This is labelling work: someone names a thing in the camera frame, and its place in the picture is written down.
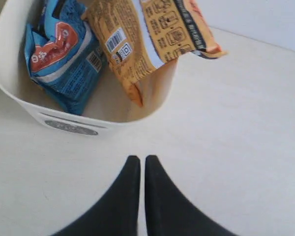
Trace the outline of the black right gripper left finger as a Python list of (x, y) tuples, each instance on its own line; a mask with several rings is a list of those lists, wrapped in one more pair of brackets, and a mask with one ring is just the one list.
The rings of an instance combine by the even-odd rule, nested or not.
[(140, 182), (140, 159), (131, 155), (105, 194), (82, 216), (54, 235), (136, 236)]

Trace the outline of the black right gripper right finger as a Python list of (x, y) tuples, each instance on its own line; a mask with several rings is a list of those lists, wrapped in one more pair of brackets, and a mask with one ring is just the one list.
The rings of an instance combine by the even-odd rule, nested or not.
[(145, 162), (145, 213), (149, 236), (234, 236), (194, 206), (156, 155)]

